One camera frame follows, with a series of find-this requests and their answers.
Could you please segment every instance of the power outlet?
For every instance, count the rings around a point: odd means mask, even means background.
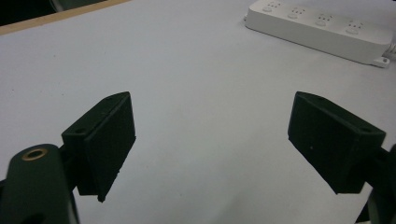
[[[351,61],[387,67],[393,31],[366,21],[274,0],[251,5],[246,27]]]

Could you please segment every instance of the white table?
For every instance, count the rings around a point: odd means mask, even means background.
[[[134,0],[0,36],[0,178],[17,152],[61,146],[99,100],[129,91],[137,140],[104,203],[75,193],[81,223],[353,223],[371,187],[335,195],[292,146],[294,93],[366,119],[390,149],[396,63],[381,69],[251,31],[253,2]],[[396,23],[389,0],[293,2]]]

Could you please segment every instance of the white power strip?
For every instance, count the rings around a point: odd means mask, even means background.
[[[246,27],[358,63],[387,67],[393,32],[375,24],[308,7],[260,0],[248,9]]]

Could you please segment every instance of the socket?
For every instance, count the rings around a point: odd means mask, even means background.
[[[367,21],[259,0],[248,9],[246,27],[354,62],[389,65],[382,55],[391,46],[393,32]]]

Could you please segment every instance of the power strip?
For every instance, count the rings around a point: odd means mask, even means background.
[[[260,0],[248,9],[246,27],[358,63],[387,67],[393,32],[375,24],[308,7]]]

